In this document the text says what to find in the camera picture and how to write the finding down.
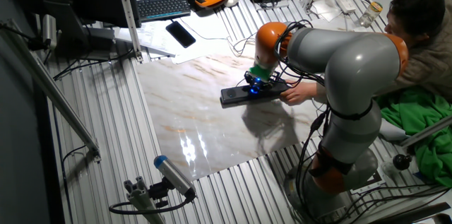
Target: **marble slab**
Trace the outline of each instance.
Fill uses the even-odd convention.
[[[141,64],[138,75],[162,154],[198,179],[306,140],[317,117],[313,102],[279,100],[223,109],[220,91],[237,85],[254,60],[230,50],[183,64]]]

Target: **desk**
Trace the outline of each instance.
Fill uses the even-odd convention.
[[[362,13],[366,5],[356,3],[359,13]],[[234,40],[248,37],[267,21],[315,19],[298,10],[295,2],[289,8],[259,12],[248,10],[246,6],[238,6],[217,11],[219,17],[227,22],[225,25]],[[379,18],[369,30],[380,32],[383,27],[384,23]],[[128,50],[124,44],[118,44],[118,48],[120,54]],[[49,70],[55,75],[66,66],[67,61],[60,59],[50,63]],[[154,157],[161,154],[161,148],[145,101],[144,86],[138,77],[140,66],[147,65],[137,64],[135,59],[125,59],[113,61],[112,64],[87,66],[81,72],[73,71],[57,82],[90,133],[96,136],[102,154],[99,164],[91,161],[89,156],[85,158],[85,150],[69,156],[65,162],[74,223],[146,223],[141,216],[119,216],[108,211],[108,205],[126,201],[123,181],[134,181],[141,175],[149,185],[160,182],[162,178],[153,167]],[[56,122],[52,111],[50,113],[59,162],[57,127],[63,155],[83,143],[59,113],[56,114]],[[376,141],[371,149],[380,162],[400,151],[382,141]],[[297,162],[300,150],[301,146],[296,144],[196,179],[194,185],[198,198],[194,203],[163,216],[167,223],[296,223],[297,219],[291,214],[293,210],[279,184],[284,174]],[[312,145],[309,150],[315,151],[315,146]],[[388,185],[402,186],[416,182],[407,171]],[[62,183],[61,191],[66,222],[70,223]],[[376,194],[374,198],[382,196],[388,196],[388,192]],[[178,192],[171,191],[168,200],[171,206],[175,206],[183,199]],[[405,206],[398,204],[393,208]]]

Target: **black keyboard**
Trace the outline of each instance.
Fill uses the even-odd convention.
[[[142,22],[188,16],[190,12],[190,5],[187,0],[138,1],[138,13]]]

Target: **black smartphone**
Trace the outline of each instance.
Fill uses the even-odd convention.
[[[184,48],[196,42],[195,38],[177,21],[172,22],[166,29]]]

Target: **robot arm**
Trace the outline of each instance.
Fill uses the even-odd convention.
[[[252,75],[266,78],[264,72],[273,72],[278,64],[274,46],[285,29],[283,23],[268,23],[258,31]],[[381,113],[372,96],[405,69],[405,43],[392,35],[313,28],[283,37],[281,57],[287,56],[301,71],[325,73],[332,110],[331,123],[313,161],[310,191],[334,195],[360,186],[377,168],[368,147],[378,135]]]

